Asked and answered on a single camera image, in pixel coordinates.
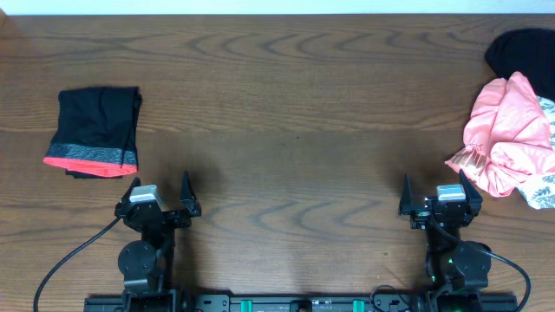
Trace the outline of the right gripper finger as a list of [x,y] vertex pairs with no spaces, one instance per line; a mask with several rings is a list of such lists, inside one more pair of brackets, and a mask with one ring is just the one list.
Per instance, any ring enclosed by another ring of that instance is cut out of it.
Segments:
[[411,209],[412,208],[412,192],[410,179],[407,174],[404,175],[404,184],[402,188],[402,195],[399,203],[400,209]]
[[467,202],[470,205],[481,205],[482,197],[479,192],[473,187],[471,181],[467,178],[466,174],[462,169],[459,170],[460,184],[463,186],[465,191]]

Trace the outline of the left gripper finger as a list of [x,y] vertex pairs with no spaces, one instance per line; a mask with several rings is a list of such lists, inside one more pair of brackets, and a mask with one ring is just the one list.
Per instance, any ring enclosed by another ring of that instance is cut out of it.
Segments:
[[199,209],[199,201],[194,194],[188,171],[183,172],[183,178],[180,188],[180,203],[187,210]]
[[140,182],[140,178],[139,177],[135,177],[133,179],[133,181],[131,182],[131,185],[128,187],[127,191],[124,193],[124,195],[121,198],[121,203],[122,204],[126,204],[129,202],[129,199],[131,197],[131,193],[133,191],[133,189],[137,186],[140,186],[141,182]]

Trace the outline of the coral pink t-shirt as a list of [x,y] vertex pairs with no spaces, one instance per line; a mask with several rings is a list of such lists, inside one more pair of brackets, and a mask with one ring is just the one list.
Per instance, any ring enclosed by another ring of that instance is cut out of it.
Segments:
[[482,88],[462,140],[463,148],[446,165],[463,171],[496,198],[554,172],[550,124],[530,82],[520,72]]

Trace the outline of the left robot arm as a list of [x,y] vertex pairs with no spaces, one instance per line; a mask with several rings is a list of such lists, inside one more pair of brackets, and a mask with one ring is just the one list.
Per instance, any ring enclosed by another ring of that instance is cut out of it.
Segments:
[[181,207],[165,211],[156,185],[142,185],[134,179],[114,209],[124,225],[140,233],[118,256],[124,276],[122,293],[125,311],[193,311],[194,300],[172,282],[175,231],[188,228],[201,215],[201,206],[183,173]]

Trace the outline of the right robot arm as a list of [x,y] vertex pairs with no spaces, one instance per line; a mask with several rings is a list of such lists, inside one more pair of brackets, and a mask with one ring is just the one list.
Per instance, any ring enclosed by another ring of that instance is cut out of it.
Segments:
[[433,281],[431,289],[410,297],[409,311],[483,309],[480,291],[488,286],[489,248],[460,238],[460,228],[479,215],[482,202],[464,172],[457,184],[438,186],[421,203],[414,200],[409,176],[404,177],[399,213],[409,217],[413,230],[426,232],[425,271]]

